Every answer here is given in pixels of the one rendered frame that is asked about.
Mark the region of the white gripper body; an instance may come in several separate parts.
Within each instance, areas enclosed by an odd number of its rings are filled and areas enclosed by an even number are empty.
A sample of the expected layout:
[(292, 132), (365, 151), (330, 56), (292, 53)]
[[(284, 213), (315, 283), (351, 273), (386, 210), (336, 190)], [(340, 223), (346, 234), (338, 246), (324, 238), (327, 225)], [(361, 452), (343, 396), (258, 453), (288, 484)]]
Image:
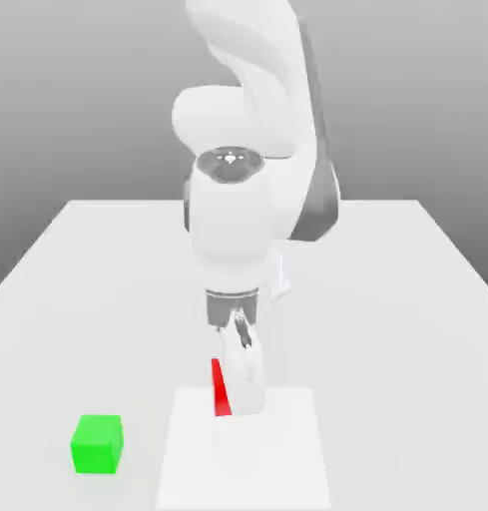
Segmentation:
[(220, 331), (222, 372), (232, 415), (261, 413), (265, 405), (261, 343), (244, 314), (232, 314)]

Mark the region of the small red cube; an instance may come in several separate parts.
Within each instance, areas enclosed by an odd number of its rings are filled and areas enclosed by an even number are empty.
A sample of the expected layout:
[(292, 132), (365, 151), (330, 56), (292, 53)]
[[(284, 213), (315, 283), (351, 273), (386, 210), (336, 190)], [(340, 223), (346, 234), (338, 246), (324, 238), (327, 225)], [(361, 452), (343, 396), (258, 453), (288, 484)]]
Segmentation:
[(214, 392), (215, 416), (229, 416), (232, 414), (230, 401), (224, 381), (224, 376), (218, 358), (212, 359), (212, 382)]

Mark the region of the small green cube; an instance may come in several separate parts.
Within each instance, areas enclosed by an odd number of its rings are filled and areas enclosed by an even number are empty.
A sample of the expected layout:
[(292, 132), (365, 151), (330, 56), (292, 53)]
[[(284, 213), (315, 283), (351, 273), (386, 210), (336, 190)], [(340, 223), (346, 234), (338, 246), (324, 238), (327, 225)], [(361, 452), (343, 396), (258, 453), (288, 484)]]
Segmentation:
[(83, 414), (70, 441), (75, 471), (115, 474), (124, 449), (122, 418), (114, 414)]

